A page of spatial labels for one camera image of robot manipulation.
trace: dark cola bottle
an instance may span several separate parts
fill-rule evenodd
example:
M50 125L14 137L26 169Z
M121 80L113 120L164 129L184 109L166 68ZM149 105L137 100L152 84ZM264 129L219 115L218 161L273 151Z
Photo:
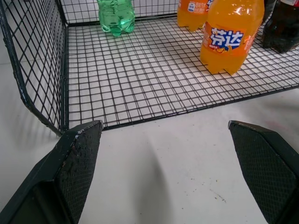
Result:
M265 5L265 13L263 15L262 24L267 20L267 18L269 17L271 12L273 11L276 0L264 0L263 2L264 2L264 5Z
M299 45L299 0L277 0L263 30L263 47L285 53Z

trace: orange liquid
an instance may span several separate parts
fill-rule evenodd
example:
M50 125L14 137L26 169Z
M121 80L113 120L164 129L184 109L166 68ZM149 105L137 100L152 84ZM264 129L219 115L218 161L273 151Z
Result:
M263 14L263 0L214 0L209 9L207 22L213 28L245 30L244 37L253 36L262 23ZM229 48L223 53L215 53L202 45L200 60L203 64L207 64L212 74L225 69L232 75L240 69L248 55L246 52L242 55L236 55L233 52L234 50Z
M191 32L202 28L207 19L207 13L205 14L194 14L190 12L185 12L178 8L178 26L179 27L189 27Z

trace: black wire mesh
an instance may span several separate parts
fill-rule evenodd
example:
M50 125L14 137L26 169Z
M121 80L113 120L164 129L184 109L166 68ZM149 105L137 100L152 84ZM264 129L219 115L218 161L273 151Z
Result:
M13 66L21 68L21 74L15 71L15 75L23 76L34 106L59 130L65 25L56 1L5 0L0 4L4 6L17 54L17 65Z
M62 0L69 23L99 20L97 0ZM178 0L132 0L136 17L176 13Z
M113 128L298 87L299 51L261 47L262 28L234 76L199 60L203 34L176 17L142 19L119 38L99 25L69 27L70 127L94 119Z

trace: plastic bottle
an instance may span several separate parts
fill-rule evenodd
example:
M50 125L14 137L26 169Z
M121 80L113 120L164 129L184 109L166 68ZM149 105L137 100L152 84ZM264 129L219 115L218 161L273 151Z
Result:
M239 70L262 23L263 0L214 0L204 28L200 60L214 74Z
M179 0L178 26L189 27L190 31L202 28L213 0Z
M271 18L263 30L263 47L279 53L299 45L299 1L277 0Z
M267 18L269 17L271 12L273 11L274 6L275 6L275 2L276 2L276 0L264 0L265 13L263 15L263 22L262 23L264 23L267 20Z
M98 0L99 19L104 32L120 36L134 30L135 13L131 0Z

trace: fanta logo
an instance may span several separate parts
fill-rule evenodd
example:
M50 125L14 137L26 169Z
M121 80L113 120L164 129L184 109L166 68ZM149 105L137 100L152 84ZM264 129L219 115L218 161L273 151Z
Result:
M212 4L213 1L214 1L214 0L209 0L209 1L207 1L207 9L206 9L206 11L209 11L209 9L210 9L211 4Z
M232 49L235 49L240 46L243 36L244 33L240 31L234 33L233 30L212 28L212 35L210 36L212 40L211 45L213 45L213 48L228 50L228 47L231 46Z

